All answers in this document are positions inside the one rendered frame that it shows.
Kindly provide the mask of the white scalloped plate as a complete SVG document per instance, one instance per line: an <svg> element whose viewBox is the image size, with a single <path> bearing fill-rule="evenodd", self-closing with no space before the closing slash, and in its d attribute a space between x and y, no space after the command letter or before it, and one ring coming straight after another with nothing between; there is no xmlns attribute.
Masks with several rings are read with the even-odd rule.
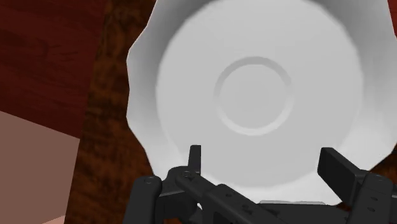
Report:
<svg viewBox="0 0 397 224"><path fill-rule="evenodd" d="M156 0L127 71L127 122L161 178L199 144L202 175L254 202L337 204L320 149L369 170L397 144L387 0Z"/></svg>

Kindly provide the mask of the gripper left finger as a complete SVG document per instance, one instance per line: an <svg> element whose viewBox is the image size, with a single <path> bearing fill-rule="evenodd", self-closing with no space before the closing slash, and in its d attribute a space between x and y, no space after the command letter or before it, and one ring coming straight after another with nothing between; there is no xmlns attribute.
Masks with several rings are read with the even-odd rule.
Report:
<svg viewBox="0 0 397 224"><path fill-rule="evenodd" d="M165 180L134 181L122 224L279 224L279 218L224 184L200 175L201 146L190 146L188 165L173 167Z"/></svg>

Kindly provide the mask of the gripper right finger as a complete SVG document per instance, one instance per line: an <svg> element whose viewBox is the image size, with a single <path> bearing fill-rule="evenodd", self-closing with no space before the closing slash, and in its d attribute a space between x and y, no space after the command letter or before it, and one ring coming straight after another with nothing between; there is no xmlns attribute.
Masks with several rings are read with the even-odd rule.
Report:
<svg viewBox="0 0 397 224"><path fill-rule="evenodd" d="M322 148L317 173L351 208L346 224L397 224L397 185L359 169L333 148Z"/></svg>

